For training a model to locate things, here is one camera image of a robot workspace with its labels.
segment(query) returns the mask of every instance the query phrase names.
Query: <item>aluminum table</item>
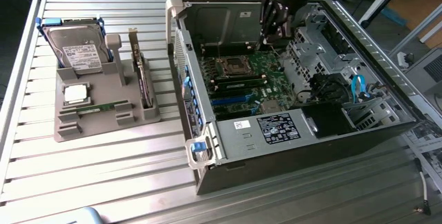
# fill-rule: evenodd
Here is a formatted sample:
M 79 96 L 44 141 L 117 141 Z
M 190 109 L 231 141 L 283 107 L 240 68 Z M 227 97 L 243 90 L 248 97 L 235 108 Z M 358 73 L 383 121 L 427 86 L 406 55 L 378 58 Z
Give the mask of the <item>aluminum table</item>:
M 164 1 L 32 0 L 0 113 L 0 223 L 51 223 L 84 206 L 105 223 L 438 223 L 442 202 L 430 179 L 434 215 L 413 212 L 422 202 L 421 179 L 399 138 L 348 159 L 195 195 L 165 52 Z M 33 19 L 96 14 L 107 33 L 121 35 L 121 59 L 129 59 L 128 28 L 137 28 L 161 122 L 56 143 L 56 58 Z

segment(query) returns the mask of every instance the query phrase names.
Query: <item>gray plastic holder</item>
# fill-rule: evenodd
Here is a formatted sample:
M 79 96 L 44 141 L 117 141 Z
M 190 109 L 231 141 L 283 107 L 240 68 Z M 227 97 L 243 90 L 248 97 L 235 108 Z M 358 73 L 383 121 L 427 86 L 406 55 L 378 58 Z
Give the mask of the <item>gray plastic holder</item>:
M 121 125 L 127 125 L 135 122 L 133 112 L 117 112 L 115 115 L 116 123 Z
M 55 89 L 55 135 L 56 142 L 79 139 L 100 133 L 131 128 L 160 120 L 159 107 L 149 75 L 148 62 L 145 61 L 144 73 L 152 107 L 143 108 L 141 95 L 137 84 L 137 75 L 132 68 L 132 60 L 120 61 L 117 48 L 121 41 L 115 35 L 113 44 L 108 47 L 113 52 L 113 62 L 103 63 L 103 72 L 76 75 L 72 68 L 57 69 Z M 84 84 L 88 88 L 87 100 L 73 105 L 64 106 L 64 87 Z M 84 106 L 109 104 L 125 101 L 113 106 L 115 109 L 97 110 L 77 114 L 68 112 Z
M 71 123 L 59 125 L 57 133 L 63 137 L 79 135 L 81 133 L 81 129 L 80 129 L 77 122 L 71 122 Z
M 60 76 L 61 81 L 67 81 L 67 80 L 72 80 L 72 79 L 76 79 L 77 78 L 76 73 L 75 73 L 75 70 L 72 69 L 72 67 L 69 67 L 69 68 L 59 68 L 56 70 L 56 73 Z

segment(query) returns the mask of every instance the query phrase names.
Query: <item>motherboard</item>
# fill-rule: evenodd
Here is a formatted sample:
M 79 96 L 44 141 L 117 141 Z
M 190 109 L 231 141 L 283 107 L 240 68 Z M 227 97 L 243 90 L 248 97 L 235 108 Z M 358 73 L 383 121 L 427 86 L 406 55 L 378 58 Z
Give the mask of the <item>motherboard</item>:
M 199 59 L 216 119 L 230 120 L 287 110 L 292 86 L 272 51 Z

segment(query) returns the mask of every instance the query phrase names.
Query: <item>cpu socket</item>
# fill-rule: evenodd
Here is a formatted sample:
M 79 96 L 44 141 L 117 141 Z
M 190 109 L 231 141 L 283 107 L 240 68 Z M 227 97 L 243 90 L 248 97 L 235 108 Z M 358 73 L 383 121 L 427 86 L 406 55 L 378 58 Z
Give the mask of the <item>cpu socket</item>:
M 222 77 L 238 77 L 254 73 L 246 56 L 220 57 L 216 67 Z

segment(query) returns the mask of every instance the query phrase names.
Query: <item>warning label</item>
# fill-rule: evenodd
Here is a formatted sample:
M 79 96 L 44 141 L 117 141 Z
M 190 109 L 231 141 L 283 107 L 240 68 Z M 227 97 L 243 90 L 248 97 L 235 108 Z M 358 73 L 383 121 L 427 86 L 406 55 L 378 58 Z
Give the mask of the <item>warning label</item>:
M 288 113 L 262 117 L 256 120 L 268 144 L 300 138 Z
M 93 44 L 63 47 L 63 51 L 67 55 L 73 70 L 85 70 L 101 67 Z

